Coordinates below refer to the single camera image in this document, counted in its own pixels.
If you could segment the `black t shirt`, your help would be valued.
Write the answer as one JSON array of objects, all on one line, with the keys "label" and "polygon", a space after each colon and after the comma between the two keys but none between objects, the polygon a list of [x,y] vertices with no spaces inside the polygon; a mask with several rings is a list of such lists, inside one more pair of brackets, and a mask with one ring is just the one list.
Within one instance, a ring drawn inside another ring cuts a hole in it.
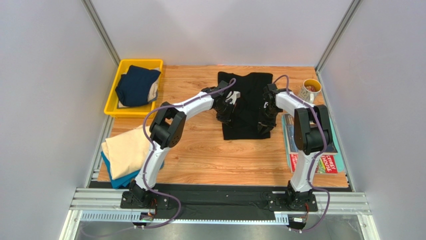
[{"label": "black t shirt", "polygon": [[220,71],[217,73],[217,82],[230,82],[235,78],[235,84],[230,90],[240,92],[236,100],[233,127],[222,124],[224,140],[263,140],[269,139],[271,133],[258,132],[258,119],[260,108],[264,104],[264,87],[271,84],[273,74],[266,72],[251,72],[241,76],[234,73]]}]

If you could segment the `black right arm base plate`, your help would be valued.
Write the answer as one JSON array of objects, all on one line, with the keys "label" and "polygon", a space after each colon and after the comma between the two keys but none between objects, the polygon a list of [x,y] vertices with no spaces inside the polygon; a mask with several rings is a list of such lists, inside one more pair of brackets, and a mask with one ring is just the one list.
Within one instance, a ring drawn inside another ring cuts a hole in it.
[{"label": "black right arm base plate", "polygon": [[285,212],[317,212],[316,196],[312,190],[303,192],[271,192],[266,195],[268,209],[270,211]]}]

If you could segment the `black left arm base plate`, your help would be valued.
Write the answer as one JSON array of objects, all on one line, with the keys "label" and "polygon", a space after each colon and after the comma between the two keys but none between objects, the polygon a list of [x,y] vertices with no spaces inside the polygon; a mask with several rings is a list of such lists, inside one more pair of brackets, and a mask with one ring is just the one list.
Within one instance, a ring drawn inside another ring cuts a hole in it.
[{"label": "black left arm base plate", "polygon": [[170,198],[168,196],[152,193],[151,191],[142,192],[135,195],[131,191],[124,191],[121,197],[121,209],[151,209],[165,210],[169,207]]}]

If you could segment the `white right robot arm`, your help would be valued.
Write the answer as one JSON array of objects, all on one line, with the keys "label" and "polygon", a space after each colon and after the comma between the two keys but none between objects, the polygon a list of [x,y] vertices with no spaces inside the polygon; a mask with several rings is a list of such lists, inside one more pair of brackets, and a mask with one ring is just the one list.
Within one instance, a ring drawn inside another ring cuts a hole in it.
[{"label": "white right robot arm", "polygon": [[298,149],[296,168],[290,180],[294,192],[308,192],[312,186],[318,160],[333,142],[328,108],[303,101],[288,89],[267,84],[263,89],[257,130],[260,134],[276,127],[278,113],[293,116],[293,139]]}]

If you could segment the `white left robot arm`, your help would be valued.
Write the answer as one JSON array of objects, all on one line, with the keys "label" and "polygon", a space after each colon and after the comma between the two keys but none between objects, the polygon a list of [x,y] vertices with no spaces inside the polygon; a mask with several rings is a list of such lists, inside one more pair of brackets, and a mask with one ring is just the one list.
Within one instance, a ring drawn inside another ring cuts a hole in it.
[{"label": "white left robot arm", "polygon": [[230,90],[230,87],[230,85],[207,87],[180,103],[164,102],[149,113],[149,115],[156,113],[149,127],[149,133],[144,132],[150,142],[149,154],[140,172],[129,185],[129,192],[133,196],[143,200],[148,192],[153,191],[161,166],[169,151],[181,140],[187,120],[211,109],[219,113],[221,121],[230,120],[230,114],[241,96],[239,91]]}]

